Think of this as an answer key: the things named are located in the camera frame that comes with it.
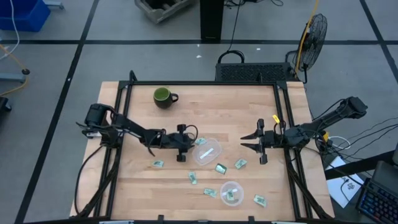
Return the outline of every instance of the wooden tabletop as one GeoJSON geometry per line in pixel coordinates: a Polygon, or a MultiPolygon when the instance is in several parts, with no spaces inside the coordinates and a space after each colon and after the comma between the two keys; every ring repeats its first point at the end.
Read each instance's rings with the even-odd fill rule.
{"type": "MultiPolygon", "coordinates": [[[[117,82],[104,82],[98,102],[113,106],[117,86],[117,82]]],[[[190,150],[187,161],[180,163],[176,161],[177,150],[153,149],[156,157],[152,157],[138,139],[125,135],[112,219],[156,220],[158,215],[164,215],[166,220],[247,220],[248,216],[254,216],[258,221],[294,220],[283,150],[267,149],[268,163],[260,165],[259,154],[240,145],[243,142],[240,137],[253,133],[259,118],[265,121],[264,130],[273,128],[272,115],[277,112],[272,87],[167,86],[180,97],[167,110],[158,109],[153,102],[152,96],[158,87],[133,86],[128,118],[147,129],[165,128],[168,133],[176,132],[178,124],[194,124],[199,129],[199,138],[217,139],[223,152],[211,163],[199,166],[190,150]],[[234,163],[239,158],[244,158],[248,164],[237,170],[234,163]],[[164,161],[163,168],[152,166],[156,160],[164,161]],[[225,175],[214,171],[217,163],[228,168],[225,175]],[[190,183],[190,171],[197,175],[196,185],[190,183]],[[244,200],[237,207],[229,207],[220,199],[220,187],[230,180],[238,182],[244,189],[244,200]],[[204,188],[219,193],[216,198],[211,198],[203,194],[204,188]],[[256,194],[265,196],[266,208],[254,203],[256,194]]],[[[288,83],[288,88],[295,123],[310,122],[302,83],[288,83]]],[[[281,91],[280,97],[287,120],[281,91]]],[[[99,138],[88,140],[85,158],[98,148],[99,143],[99,138]]],[[[309,146],[316,149],[313,143],[309,146]]],[[[95,155],[81,174],[80,209],[98,188],[104,152],[103,149],[95,155]]],[[[301,155],[309,191],[333,216],[319,155],[310,150],[303,150],[301,155]]],[[[301,193],[297,191],[304,217],[301,193]]],[[[104,194],[101,214],[105,213],[107,199],[108,191],[104,194]]]]}

